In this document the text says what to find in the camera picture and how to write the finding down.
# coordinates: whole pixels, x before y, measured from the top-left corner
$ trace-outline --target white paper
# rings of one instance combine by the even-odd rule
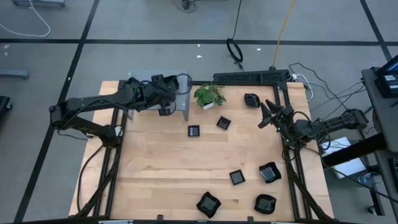
[[[328,142],[322,144],[322,148],[326,149],[328,147]],[[343,148],[346,148],[347,146],[350,146],[351,144],[349,143],[348,139],[346,137],[339,138],[336,140],[332,140],[329,149],[325,151],[325,153],[322,155],[327,156],[333,152],[339,151]],[[350,160],[348,162],[345,162],[343,164],[339,164],[336,166],[333,166],[334,169],[344,173],[345,175],[351,175],[355,174],[357,172],[361,172],[362,170],[365,170],[365,166],[361,162],[359,158]],[[337,178],[343,178],[344,176],[335,172]]]

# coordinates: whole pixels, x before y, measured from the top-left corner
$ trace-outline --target white pot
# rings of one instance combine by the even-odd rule
[[[214,106],[214,102],[205,105],[205,106],[203,107],[203,109],[204,109],[204,110],[207,110],[207,109],[211,108],[212,106]]]

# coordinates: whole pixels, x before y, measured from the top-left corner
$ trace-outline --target wooden table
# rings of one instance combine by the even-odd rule
[[[112,94],[117,86],[118,82],[103,82],[100,94]],[[309,115],[302,83],[289,83],[288,87],[294,109]],[[271,125],[259,129],[261,110],[247,108],[243,100],[245,93],[255,93],[262,101],[274,101],[273,88],[226,86],[221,92],[227,103],[209,110],[196,105],[196,88],[191,92],[188,122],[181,113],[161,117],[157,111],[134,113],[134,119],[127,121],[111,218],[154,220],[162,214],[166,220],[207,220],[196,204],[209,191],[222,203],[211,220],[243,221],[252,216],[255,221],[294,221],[280,135]],[[109,124],[111,116],[112,110],[96,111],[93,121]],[[232,121],[227,131],[216,126],[220,116]],[[200,125],[199,138],[188,137],[188,125]],[[88,140],[83,163],[100,145],[98,138]],[[308,146],[316,149],[315,142]],[[104,149],[83,174],[81,206],[98,186],[103,155]],[[319,156],[308,150],[302,150],[301,156],[308,191],[333,217]],[[282,179],[265,184],[259,166],[272,161]],[[238,169],[246,182],[233,186],[229,173]],[[277,199],[273,214],[263,215],[254,210],[259,194]],[[301,194],[297,195],[300,216],[304,218]],[[105,190],[100,214],[104,213],[107,196]],[[76,212],[75,193],[70,214]]]

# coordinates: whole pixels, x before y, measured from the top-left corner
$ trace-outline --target black box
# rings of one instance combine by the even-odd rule
[[[236,185],[236,184],[240,184],[245,182],[246,180],[244,179],[242,170],[237,170],[234,172],[230,172],[229,176],[231,177],[232,180],[232,184]]]
[[[223,116],[220,117],[220,119],[217,122],[217,126],[219,126],[220,128],[227,130],[229,127],[229,124],[231,124],[231,120],[230,119],[226,119]]]
[[[188,126],[188,137],[199,137],[200,128],[199,125]]]

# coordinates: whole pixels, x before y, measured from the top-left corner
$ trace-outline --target potted plant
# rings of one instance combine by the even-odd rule
[[[198,106],[207,110],[217,104],[221,106],[226,99],[220,94],[220,88],[223,86],[204,84],[195,91],[193,97],[197,99]]]

